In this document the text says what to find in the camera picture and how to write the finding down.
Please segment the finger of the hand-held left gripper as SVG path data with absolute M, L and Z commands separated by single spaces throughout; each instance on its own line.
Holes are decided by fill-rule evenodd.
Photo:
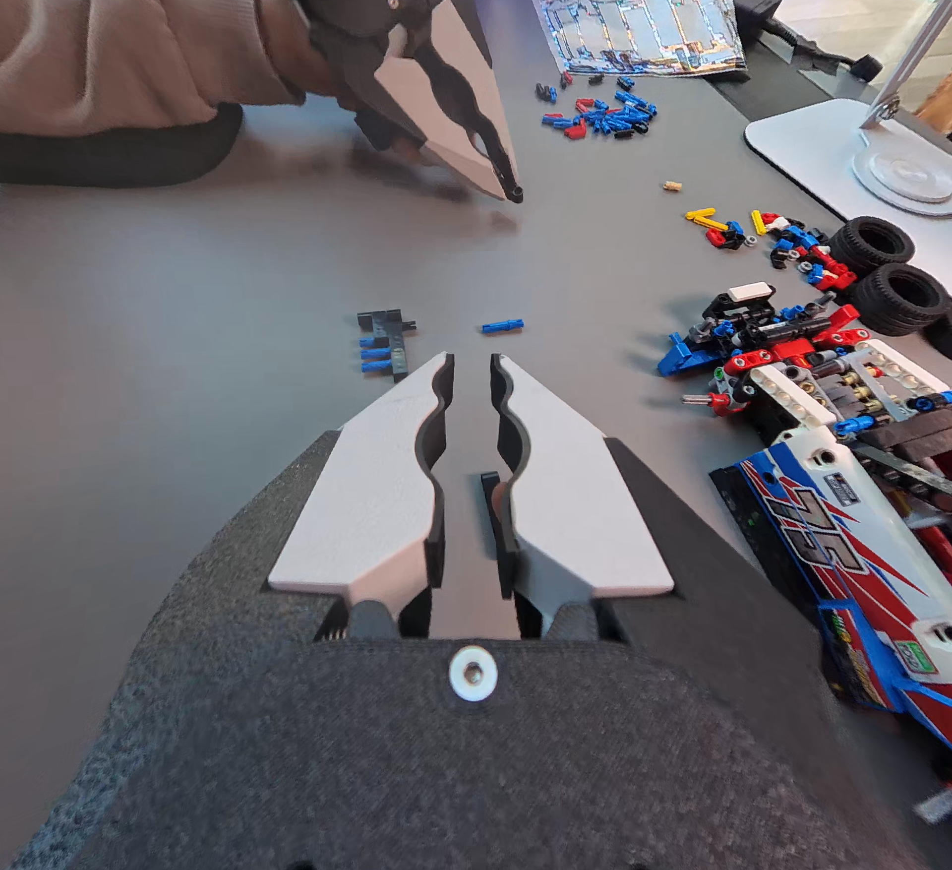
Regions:
M 446 77 L 435 58 L 437 74 Z M 432 81 L 413 59 L 386 57 L 375 78 L 403 114 L 422 132 L 422 149 L 485 195 L 507 200 L 485 154 L 482 139 L 468 135 L 461 117 L 452 117 L 438 102 Z
M 468 135 L 482 139 L 505 195 L 520 185 L 512 138 L 491 61 L 482 53 L 453 0 L 442 0 L 430 18 L 430 42 L 444 67 L 450 95 Z

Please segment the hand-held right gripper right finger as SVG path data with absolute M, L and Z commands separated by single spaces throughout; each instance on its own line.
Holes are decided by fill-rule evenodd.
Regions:
M 672 593 L 674 578 L 601 429 L 501 353 L 490 358 L 490 396 L 512 486 L 499 510 L 503 597 L 530 625 L 551 626 L 565 605 Z

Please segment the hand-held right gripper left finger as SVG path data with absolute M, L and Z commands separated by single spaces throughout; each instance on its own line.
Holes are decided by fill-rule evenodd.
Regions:
M 268 587 L 378 602 L 398 619 L 442 585 L 446 451 L 455 359 L 431 358 L 338 430 Z

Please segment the black beam with blue pins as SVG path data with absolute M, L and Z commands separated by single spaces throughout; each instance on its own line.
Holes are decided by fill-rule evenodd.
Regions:
M 361 312 L 356 319 L 361 373 L 390 376 L 395 384 L 409 376 L 406 334 L 416 332 L 416 321 L 406 320 L 399 308 Z

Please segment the person's left forearm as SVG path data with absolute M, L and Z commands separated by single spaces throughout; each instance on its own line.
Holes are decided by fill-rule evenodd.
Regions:
M 275 70 L 278 0 L 1 0 L 1 129 L 83 137 L 301 104 Z

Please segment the grey desk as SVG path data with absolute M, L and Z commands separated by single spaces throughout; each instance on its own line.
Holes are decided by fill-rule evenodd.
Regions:
M 531 0 L 477 0 L 522 204 L 405 166 L 328 102 L 248 106 L 220 166 L 2 195 L 2 868 L 925 868 L 819 632 L 733 546 L 708 477 L 760 450 L 680 405 L 666 330 L 771 280 L 681 221 L 709 197 L 829 234 L 704 79 L 640 79 L 647 138 L 562 141 Z M 665 181 L 684 184 L 680 193 Z M 454 356 L 442 585 L 268 587 L 338 430 Z M 484 335 L 521 318 L 522 331 Z M 507 355 L 606 435 L 675 581 L 530 625 L 480 475 Z

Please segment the person's left hand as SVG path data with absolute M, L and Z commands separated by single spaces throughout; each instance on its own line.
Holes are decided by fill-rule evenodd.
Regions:
M 268 18 L 268 53 L 275 70 L 304 93 L 336 98 L 343 88 L 326 59 L 310 42 L 308 26 L 298 4 L 278 0 Z

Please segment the pile of blue red pins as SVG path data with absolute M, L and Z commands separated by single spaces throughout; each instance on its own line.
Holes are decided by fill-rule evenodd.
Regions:
M 571 141 L 589 136 L 616 140 L 646 136 L 659 110 L 655 103 L 638 96 L 634 89 L 633 77 L 617 76 L 610 100 L 578 97 L 571 112 L 543 113 L 540 125 Z

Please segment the silver sticker sheet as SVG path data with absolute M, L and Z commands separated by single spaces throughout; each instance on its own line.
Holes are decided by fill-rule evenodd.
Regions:
M 744 72 L 732 0 L 533 0 L 561 72 L 708 77 Z

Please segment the toy brick race car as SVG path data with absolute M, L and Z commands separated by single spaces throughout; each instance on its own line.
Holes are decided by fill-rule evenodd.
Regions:
M 711 368 L 685 404 L 747 420 L 763 447 L 710 479 L 770 582 L 819 630 L 825 675 L 950 748 L 950 389 L 832 293 L 776 308 L 720 293 L 660 376 Z

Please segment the pile of mixed coloured pieces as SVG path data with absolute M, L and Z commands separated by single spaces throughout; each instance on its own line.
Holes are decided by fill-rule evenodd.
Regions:
M 713 207 L 688 211 L 684 220 L 701 227 L 708 245 L 720 252 L 754 249 L 766 253 L 772 269 L 795 267 L 820 293 L 844 294 L 859 280 L 858 264 L 833 257 L 831 238 L 801 221 L 754 209 L 749 222 L 722 221 Z

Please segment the wooden table leg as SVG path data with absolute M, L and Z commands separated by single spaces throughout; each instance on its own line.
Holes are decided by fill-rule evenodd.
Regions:
M 949 73 L 929 94 L 915 112 L 915 116 L 936 132 L 951 137 L 952 75 Z

